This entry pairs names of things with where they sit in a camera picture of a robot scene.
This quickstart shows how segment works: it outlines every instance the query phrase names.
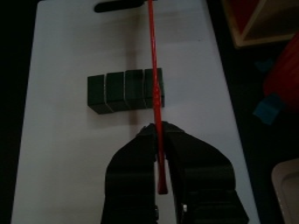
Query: red rod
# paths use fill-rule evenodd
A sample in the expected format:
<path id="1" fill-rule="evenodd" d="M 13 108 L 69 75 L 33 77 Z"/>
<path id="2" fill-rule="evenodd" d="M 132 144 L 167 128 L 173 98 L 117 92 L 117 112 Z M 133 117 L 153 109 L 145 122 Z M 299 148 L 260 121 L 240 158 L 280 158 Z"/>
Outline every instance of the red rod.
<path id="1" fill-rule="evenodd" d="M 148 2 L 148 16 L 149 16 L 149 32 L 151 32 L 151 48 L 152 48 L 152 64 L 153 64 L 153 122 L 157 135 L 157 193 L 167 194 L 167 184 L 164 175 L 164 133 L 163 133 L 163 121 L 161 121 L 161 91 L 157 83 L 156 72 L 156 53 L 155 53 L 155 14 L 153 14 L 153 2 Z"/>

